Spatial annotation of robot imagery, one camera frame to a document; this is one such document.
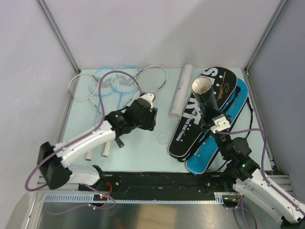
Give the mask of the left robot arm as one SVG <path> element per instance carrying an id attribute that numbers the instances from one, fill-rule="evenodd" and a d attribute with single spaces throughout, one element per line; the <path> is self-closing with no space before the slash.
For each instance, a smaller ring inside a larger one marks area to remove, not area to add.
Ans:
<path id="1" fill-rule="evenodd" d="M 110 112 L 103 123 L 94 126 L 70 141 L 52 146 L 46 142 L 40 146 L 38 163 L 49 189 L 58 189 L 66 184 L 89 185 L 95 190 L 105 187 L 106 179 L 99 166 L 75 165 L 80 156 L 106 142 L 115 140 L 119 147 L 122 135 L 136 128 L 153 131 L 156 125 L 157 108 L 153 106 L 154 94 L 147 93 L 134 100 L 130 106 Z"/>

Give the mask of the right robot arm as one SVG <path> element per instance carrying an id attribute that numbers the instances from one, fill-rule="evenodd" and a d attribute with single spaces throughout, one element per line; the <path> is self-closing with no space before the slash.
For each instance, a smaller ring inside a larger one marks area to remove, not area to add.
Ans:
<path id="1" fill-rule="evenodd" d="M 230 116 L 214 110 L 201 115 L 201 126 L 214 139 L 222 157 L 229 160 L 220 175 L 223 190 L 235 190 L 246 196 L 278 221 L 282 229 L 305 227 L 304 203 L 289 195 L 252 160 L 245 138 L 231 138 Z"/>

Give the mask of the white shuttlecock tube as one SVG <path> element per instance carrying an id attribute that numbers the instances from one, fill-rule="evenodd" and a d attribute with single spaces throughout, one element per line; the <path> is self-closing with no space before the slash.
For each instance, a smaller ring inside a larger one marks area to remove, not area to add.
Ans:
<path id="1" fill-rule="evenodd" d="M 183 114 L 184 103 L 187 97 L 188 88 L 193 73 L 193 66 L 186 64 L 183 67 L 181 77 L 176 89 L 175 97 L 171 107 L 169 117 L 171 119 L 179 120 Z"/>

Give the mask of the black shuttlecock tube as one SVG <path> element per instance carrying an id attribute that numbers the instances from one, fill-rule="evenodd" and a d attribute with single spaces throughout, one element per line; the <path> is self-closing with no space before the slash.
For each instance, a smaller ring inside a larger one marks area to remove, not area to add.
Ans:
<path id="1" fill-rule="evenodd" d="M 209 78 L 198 77 L 193 81 L 191 88 L 205 120 L 209 121 L 220 114 L 220 109 L 217 106 L 214 95 L 213 84 Z"/>

